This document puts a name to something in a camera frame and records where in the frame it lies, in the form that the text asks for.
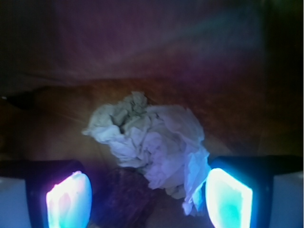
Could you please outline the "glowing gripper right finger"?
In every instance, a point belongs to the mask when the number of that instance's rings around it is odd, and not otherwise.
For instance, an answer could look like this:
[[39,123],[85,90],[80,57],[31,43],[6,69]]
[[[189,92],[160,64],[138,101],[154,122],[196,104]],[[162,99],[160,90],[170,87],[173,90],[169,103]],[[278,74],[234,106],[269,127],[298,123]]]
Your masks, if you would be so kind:
[[220,156],[211,163],[205,199],[216,228],[267,228],[273,192],[272,158]]

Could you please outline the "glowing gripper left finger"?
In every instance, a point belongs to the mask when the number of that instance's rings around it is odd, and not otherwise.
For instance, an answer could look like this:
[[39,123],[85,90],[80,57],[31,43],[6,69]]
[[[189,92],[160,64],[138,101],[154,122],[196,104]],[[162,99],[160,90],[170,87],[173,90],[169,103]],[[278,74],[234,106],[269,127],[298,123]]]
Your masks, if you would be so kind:
[[92,206],[92,185],[76,160],[26,163],[26,187],[33,228],[85,228]]

